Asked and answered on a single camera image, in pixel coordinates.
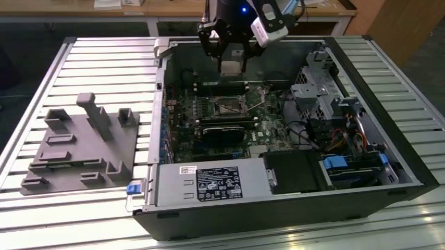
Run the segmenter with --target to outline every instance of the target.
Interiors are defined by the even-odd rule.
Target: gray fixture base
[[[23,195],[112,188],[131,181],[139,114],[130,108],[107,114],[92,93],[79,94],[78,104],[86,95],[90,116],[48,111],[49,128],[21,182]],[[96,124],[111,137],[103,137]]]

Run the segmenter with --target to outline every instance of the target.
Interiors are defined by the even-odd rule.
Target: open computer tower
[[[270,45],[242,76],[170,39],[156,88],[134,211],[156,240],[364,218],[438,186],[331,37]]]

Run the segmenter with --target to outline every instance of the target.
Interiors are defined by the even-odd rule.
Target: aluminum extrusion table
[[[143,204],[126,188],[23,196],[51,108],[74,114],[80,92],[95,92],[107,112],[140,113],[134,179],[147,176],[155,37],[66,39],[36,95],[0,156],[0,248],[68,249],[438,249],[445,244],[445,120],[374,41],[338,37],[365,81],[432,170],[441,187],[390,205],[365,219],[330,222],[186,241],[156,242],[131,218]],[[342,79],[351,93],[350,85]]]

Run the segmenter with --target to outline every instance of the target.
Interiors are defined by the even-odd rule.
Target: white table leg
[[[347,25],[349,25],[350,18],[351,17],[341,17],[339,18],[338,23],[334,26],[331,36],[343,35],[343,33],[346,31],[346,28],[347,28]]]
[[[158,22],[159,22],[158,17],[147,17],[147,26],[148,26],[150,36],[159,36]]]

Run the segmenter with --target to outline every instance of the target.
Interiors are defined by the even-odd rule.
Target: motherboard
[[[167,100],[174,162],[258,158],[291,150],[281,115],[283,90],[267,82],[202,82],[194,75],[192,86]]]

